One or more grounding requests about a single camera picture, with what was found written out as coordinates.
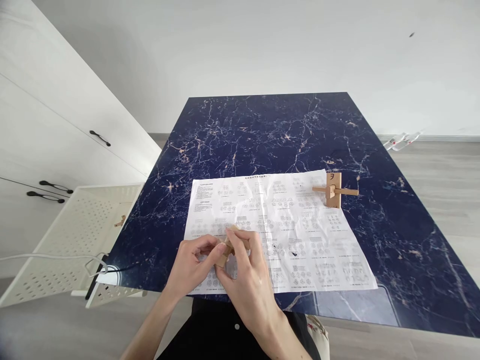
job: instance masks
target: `table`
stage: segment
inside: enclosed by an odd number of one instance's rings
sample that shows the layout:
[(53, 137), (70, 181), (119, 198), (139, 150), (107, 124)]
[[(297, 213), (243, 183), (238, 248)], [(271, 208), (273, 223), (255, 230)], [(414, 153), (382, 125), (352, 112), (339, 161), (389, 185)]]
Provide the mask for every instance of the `table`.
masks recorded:
[(380, 287), (280, 293), (279, 306), (480, 336), (479, 288), (346, 92), (189, 98), (110, 253), (118, 285), (162, 291), (193, 179), (319, 169), (360, 189), (342, 209)]

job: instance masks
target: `person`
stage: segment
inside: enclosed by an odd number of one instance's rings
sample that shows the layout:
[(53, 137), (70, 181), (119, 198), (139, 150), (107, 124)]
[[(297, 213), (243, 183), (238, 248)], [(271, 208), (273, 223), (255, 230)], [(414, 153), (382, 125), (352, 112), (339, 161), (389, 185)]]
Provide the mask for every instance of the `person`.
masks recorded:
[[(305, 315), (283, 312), (275, 301), (259, 234), (231, 229), (226, 233), (235, 251), (237, 278), (216, 265), (215, 272), (231, 303), (194, 298), (191, 316), (159, 359), (201, 355), (212, 359), (320, 359)], [(250, 255), (243, 240), (250, 243)], [(165, 288), (122, 359), (154, 358), (177, 302), (205, 280), (225, 250), (226, 245), (212, 235), (180, 243)], [(200, 254), (208, 256), (199, 261)]]

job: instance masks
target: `white paper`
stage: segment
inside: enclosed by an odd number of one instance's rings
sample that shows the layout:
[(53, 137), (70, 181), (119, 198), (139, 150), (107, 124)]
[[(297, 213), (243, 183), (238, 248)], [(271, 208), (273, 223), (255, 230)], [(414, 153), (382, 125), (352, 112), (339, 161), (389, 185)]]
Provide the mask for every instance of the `white paper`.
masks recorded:
[[(193, 180), (184, 239), (258, 232), (275, 293), (377, 289), (343, 211), (312, 191), (326, 183), (325, 170)], [(233, 255), (225, 269), (236, 278)], [(191, 294), (225, 294), (214, 268)]]

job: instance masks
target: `plastic bottle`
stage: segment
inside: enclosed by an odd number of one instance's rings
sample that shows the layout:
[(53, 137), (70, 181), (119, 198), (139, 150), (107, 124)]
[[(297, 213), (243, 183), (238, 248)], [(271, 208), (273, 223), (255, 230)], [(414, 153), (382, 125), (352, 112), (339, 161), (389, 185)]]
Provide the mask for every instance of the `plastic bottle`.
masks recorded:
[(421, 131), (418, 131), (412, 135), (407, 135), (405, 136), (405, 138), (400, 141), (400, 142), (397, 142), (393, 147), (392, 149), (395, 150), (395, 151), (399, 151), (399, 150), (402, 150), (404, 147), (406, 147), (407, 145), (410, 145), (411, 143), (413, 143), (415, 140), (417, 140), (419, 138), (419, 136), (422, 134)]
[(394, 137), (392, 137), (390, 140), (388, 140), (386, 143), (383, 144), (383, 147), (386, 149), (386, 150), (390, 150), (393, 146), (395, 146), (396, 144), (398, 144), (399, 142), (401, 142), (405, 136), (407, 136), (407, 133), (406, 132), (402, 132), (401, 134), (399, 135), (395, 135)]

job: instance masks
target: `forearm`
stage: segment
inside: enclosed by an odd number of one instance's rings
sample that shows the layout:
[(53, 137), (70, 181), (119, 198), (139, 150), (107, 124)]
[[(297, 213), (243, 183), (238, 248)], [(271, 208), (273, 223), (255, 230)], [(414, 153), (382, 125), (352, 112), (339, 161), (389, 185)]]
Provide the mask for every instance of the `forearm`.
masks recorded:
[(130, 345), (121, 356), (122, 360), (151, 360), (154, 358), (177, 302), (178, 300), (173, 298), (168, 291), (161, 293)]
[(311, 359), (283, 313), (266, 332), (254, 336), (271, 359)]

